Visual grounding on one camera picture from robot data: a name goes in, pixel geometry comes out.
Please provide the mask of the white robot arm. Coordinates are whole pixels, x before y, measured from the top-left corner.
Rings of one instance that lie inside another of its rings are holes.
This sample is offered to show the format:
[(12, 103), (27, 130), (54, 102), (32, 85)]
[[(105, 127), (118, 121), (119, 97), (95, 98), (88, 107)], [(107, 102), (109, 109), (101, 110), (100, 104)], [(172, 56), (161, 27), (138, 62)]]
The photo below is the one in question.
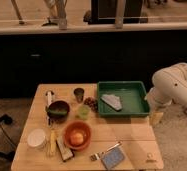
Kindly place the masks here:
[(187, 63), (177, 63), (156, 71), (153, 87), (145, 96), (151, 111), (169, 106), (172, 101), (187, 108)]

